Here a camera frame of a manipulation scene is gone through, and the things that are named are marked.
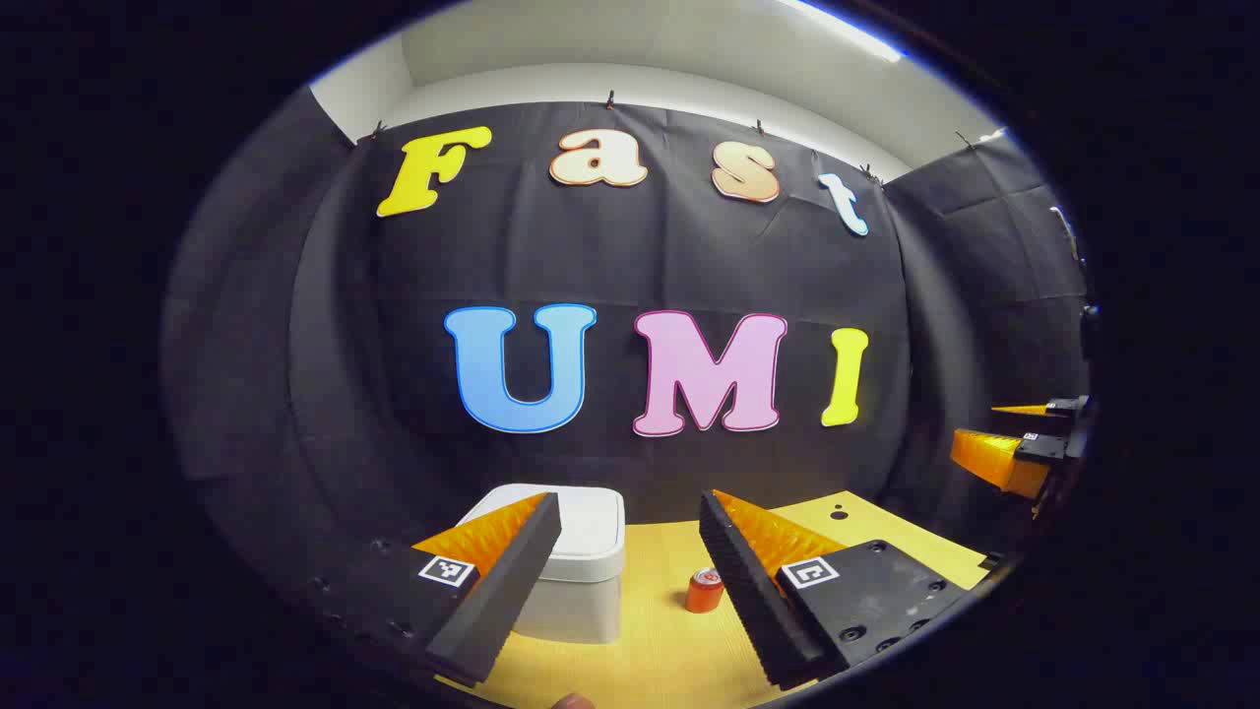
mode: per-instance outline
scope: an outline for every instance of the black fabric backdrop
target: black fabric backdrop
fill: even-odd
[[[435,205],[375,217],[406,141],[479,125],[491,144],[436,185]],[[643,183],[549,178],[559,137],[595,127],[638,139]],[[770,150],[775,201],[717,193],[723,140]],[[866,237],[840,223],[816,180],[828,171],[857,194]],[[984,428],[994,404],[1084,388],[1080,287],[1052,203],[1007,140],[885,193],[800,145],[639,106],[481,108],[352,150],[304,91],[242,147],[189,228],[164,343],[173,428],[212,516],[284,587],[345,564],[373,536],[450,526],[491,487],[524,481],[612,487],[631,524],[694,519],[707,487],[764,506],[849,490],[990,548],[993,515],[1019,504],[949,463],[953,428]],[[532,400],[549,389],[533,311],[558,301],[598,311],[581,413],[546,434],[481,427],[460,404],[442,317],[512,309],[507,378]],[[699,432],[679,402],[683,433],[635,436],[646,341],[633,320],[654,309],[690,311],[714,351],[742,315],[784,316],[779,426]],[[871,336],[861,416],[823,428],[839,326]]]

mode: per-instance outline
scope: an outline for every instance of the white ceiling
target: white ceiling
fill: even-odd
[[[699,74],[814,111],[911,167],[961,147],[954,131],[999,127],[911,58],[888,63],[776,0],[467,0],[406,29],[402,48],[417,87],[551,63]]]

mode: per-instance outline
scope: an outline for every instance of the mounting hole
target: mounting hole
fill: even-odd
[[[403,621],[389,621],[389,630],[403,637],[411,637],[416,635],[416,631],[412,630],[411,623]]]

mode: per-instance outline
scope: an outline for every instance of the yellow table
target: yellow table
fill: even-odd
[[[837,505],[847,519],[832,519]],[[965,589],[987,573],[979,568],[983,554],[848,492],[774,513],[845,547],[887,540]],[[571,691],[598,709],[743,709],[781,696],[766,683],[730,598],[704,615],[683,607],[688,579],[711,565],[696,521],[627,525],[617,642],[575,645],[512,633],[485,683],[472,690],[446,684],[514,709],[549,709]]]

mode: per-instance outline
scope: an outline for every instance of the yellow letter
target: yellow letter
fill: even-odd
[[[862,351],[871,341],[859,329],[844,327],[832,332],[835,346],[835,387],[832,403],[823,411],[824,427],[852,424],[858,418],[858,374],[862,372]]]
[[[480,126],[426,135],[403,145],[402,151],[407,156],[402,159],[402,167],[398,170],[389,196],[377,207],[377,215],[388,217],[432,207],[433,201],[437,201],[437,193],[428,189],[428,176],[436,173],[437,181],[444,184],[451,181],[460,174],[464,156],[467,155],[462,145],[452,146],[445,155],[438,154],[442,147],[452,142],[485,147],[490,144],[490,128]]]
[[[713,149],[713,185],[727,196],[751,201],[772,201],[779,196],[779,180],[770,170],[775,159],[765,147],[742,142],[718,142]]]
[[[598,147],[582,147],[591,141]],[[648,167],[639,164],[639,141],[620,130],[581,130],[559,139],[561,152],[552,160],[551,175],[561,184],[595,184],[606,181],[631,186],[648,176]]]

